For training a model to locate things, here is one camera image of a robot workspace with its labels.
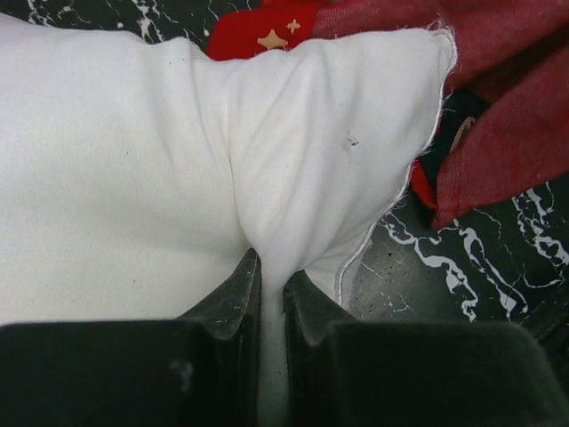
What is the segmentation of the red patterned pillowcase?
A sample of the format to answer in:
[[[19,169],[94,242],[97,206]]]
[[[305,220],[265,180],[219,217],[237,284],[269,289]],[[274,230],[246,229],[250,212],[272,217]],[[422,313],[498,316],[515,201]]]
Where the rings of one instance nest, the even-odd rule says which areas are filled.
[[[568,170],[565,1],[263,1],[215,26],[207,54],[246,59],[311,38],[447,26],[459,60],[413,192],[440,229]]]

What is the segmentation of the white pillow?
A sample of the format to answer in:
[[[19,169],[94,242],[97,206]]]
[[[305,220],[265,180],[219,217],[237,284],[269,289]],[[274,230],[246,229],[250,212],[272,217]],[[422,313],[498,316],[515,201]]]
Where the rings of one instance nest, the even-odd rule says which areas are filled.
[[[215,61],[3,15],[2,322],[175,318],[253,249],[257,418],[285,425],[285,283],[303,270],[349,298],[456,62],[447,28]]]

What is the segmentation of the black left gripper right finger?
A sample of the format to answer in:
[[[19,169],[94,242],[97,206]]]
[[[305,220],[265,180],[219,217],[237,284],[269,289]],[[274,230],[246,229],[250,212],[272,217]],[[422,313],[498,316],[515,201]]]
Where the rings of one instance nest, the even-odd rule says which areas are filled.
[[[284,287],[292,426],[557,426],[544,351],[508,322],[364,322],[295,274]]]

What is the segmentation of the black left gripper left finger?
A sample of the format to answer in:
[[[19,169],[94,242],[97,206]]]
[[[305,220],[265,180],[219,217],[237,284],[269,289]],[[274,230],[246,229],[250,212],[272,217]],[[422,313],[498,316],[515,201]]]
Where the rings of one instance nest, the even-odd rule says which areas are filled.
[[[260,259],[174,320],[1,329],[4,426],[254,426]]]

